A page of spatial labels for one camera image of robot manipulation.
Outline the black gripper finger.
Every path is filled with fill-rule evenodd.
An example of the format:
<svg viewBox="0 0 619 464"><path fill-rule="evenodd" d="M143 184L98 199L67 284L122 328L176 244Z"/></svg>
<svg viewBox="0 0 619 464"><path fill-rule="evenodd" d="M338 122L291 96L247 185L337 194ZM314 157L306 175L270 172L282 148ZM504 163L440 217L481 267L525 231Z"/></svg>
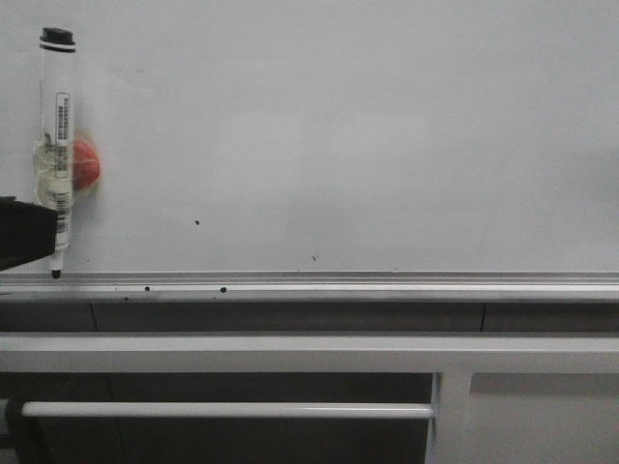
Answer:
<svg viewBox="0 0 619 464"><path fill-rule="evenodd" d="M55 251L56 212L46 207L1 198L1 270L27 264Z"/></svg>

